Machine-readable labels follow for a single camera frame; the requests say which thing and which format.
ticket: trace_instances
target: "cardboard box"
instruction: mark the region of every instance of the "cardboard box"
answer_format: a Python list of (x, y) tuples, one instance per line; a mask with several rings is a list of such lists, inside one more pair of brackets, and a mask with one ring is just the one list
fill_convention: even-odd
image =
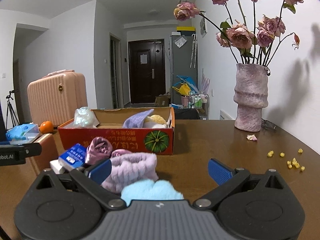
[(155, 101), (156, 107), (168, 107), (171, 103), (170, 95), (157, 96)]
[(127, 149), (132, 152), (148, 152), (161, 155), (173, 154), (174, 110), (171, 107), (155, 107), (153, 114), (169, 121), (165, 129), (123, 129), (124, 121), (130, 116), (150, 108), (124, 108), (114, 110), (92, 110), (98, 121), (96, 129), (73, 128), (73, 119), (60, 125), (58, 131), (65, 150), (76, 143), (88, 147), (95, 137), (110, 141), (113, 149)]

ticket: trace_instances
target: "dark wooden door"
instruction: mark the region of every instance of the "dark wooden door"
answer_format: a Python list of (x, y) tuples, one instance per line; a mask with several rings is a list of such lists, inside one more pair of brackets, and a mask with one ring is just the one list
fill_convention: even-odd
[(131, 103), (154, 103), (165, 91), (164, 40), (129, 42)]

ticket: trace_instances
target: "green pumpkin print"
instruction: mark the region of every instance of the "green pumpkin print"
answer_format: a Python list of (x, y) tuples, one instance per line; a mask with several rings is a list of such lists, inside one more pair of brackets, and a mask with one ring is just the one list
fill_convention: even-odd
[(152, 131), (145, 137), (144, 145), (150, 152), (164, 152), (169, 146), (169, 136), (162, 131)]

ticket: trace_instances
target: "pink suitcase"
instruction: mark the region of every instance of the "pink suitcase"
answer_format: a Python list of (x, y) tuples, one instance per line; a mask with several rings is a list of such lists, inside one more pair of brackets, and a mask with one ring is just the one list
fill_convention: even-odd
[(28, 100), (34, 123), (51, 121), (57, 127), (88, 106), (84, 75), (74, 70), (50, 73), (28, 85)]

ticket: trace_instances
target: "white wall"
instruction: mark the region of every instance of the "white wall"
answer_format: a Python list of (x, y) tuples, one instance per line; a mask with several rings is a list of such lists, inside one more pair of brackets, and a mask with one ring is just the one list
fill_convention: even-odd
[(128, 41), (140, 40), (156, 40), (164, 39), (164, 52), (165, 52), (165, 86), (166, 91), (170, 91), (170, 54), (169, 54), (169, 40), (171, 32), (176, 32), (177, 27), (165, 28), (143, 28), (138, 30), (131, 30), (127, 32)]
[(22, 34), (19, 35), (16, 31), (13, 46), (13, 61), (16, 61), (26, 47), (44, 33), (44, 31), (32, 29), (17, 28), (17, 30), (20, 30)]
[[(0, 10), (0, 76), (6, 73), (6, 78), (0, 79), (0, 101), (3, 115), (6, 114), (7, 108), (5, 97), (9, 94), (9, 90), (13, 90), (13, 44), (17, 24), (49, 28), (50, 20), (28, 13)], [(12, 101), (12, 106), (16, 112), (15, 101)]]
[[(53, 71), (74, 69), (85, 76), (89, 107), (97, 107), (93, 61), (95, 6), (93, 0), (56, 16), (50, 29), (19, 56), (22, 98), (26, 99), (30, 82)], [(25, 119), (29, 120), (28, 101), (22, 103)]]
[[(247, 25), (253, 30), (253, 5), (251, 0), (241, 0)], [(279, 16), (283, 0), (259, 0), (256, 3), (257, 20), (263, 14), (273, 18)], [(196, 5), (206, 11), (206, 16), (217, 25), (228, 18), (224, 6), (212, 5), (210, 0), (196, 0)], [(237, 0), (228, 1), (232, 18), (242, 22)], [(286, 33), (296, 32), (301, 40), (299, 50), (291, 46), (293, 37), (284, 41), (269, 65), (269, 106), (263, 110), (266, 118), (320, 153), (317, 143), (320, 136), (320, 1), (305, 0), (296, 5), (294, 15), (284, 9), (283, 21)], [(199, 30), (201, 17), (193, 20)], [(236, 62), (228, 48), (222, 48), (215, 39), (218, 32), (207, 23), (208, 34), (198, 36), (198, 69), (204, 68), (205, 75), (211, 79), (214, 97), (210, 102), (210, 119), (218, 119), (219, 111), (225, 110), (236, 117), (237, 104), (233, 102), (236, 85)]]
[(123, 25), (104, 5), (97, 1), (94, 23), (94, 77), (98, 108), (113, 108), (110, 83), (110, 35), (121, 40), (121, 69), (117, 71), (119, 100), (129, 102), (128, 65), (124, 62), (127, 55), (126, 35)]

